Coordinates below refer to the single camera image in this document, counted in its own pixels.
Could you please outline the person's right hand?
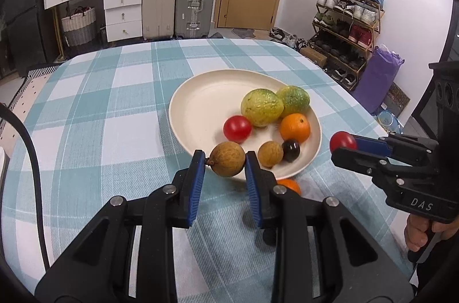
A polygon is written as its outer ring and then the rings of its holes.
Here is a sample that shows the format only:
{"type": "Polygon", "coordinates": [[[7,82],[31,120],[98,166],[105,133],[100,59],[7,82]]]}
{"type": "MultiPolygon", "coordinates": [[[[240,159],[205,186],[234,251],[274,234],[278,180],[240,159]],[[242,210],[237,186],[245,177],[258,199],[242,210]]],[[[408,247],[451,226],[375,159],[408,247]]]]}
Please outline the person's right hand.
{"type": "Polygon", "coordinates": [[[458,218],[449,224],[443,224],[439,222],[430,222],[428,219],[410,214],[404,229],[404,240],[410,251],[417,252],[427,243],[428,230],[434,233],[440,233],[440,239],[447,240],[458,232],[458,228],[458,218]]]}

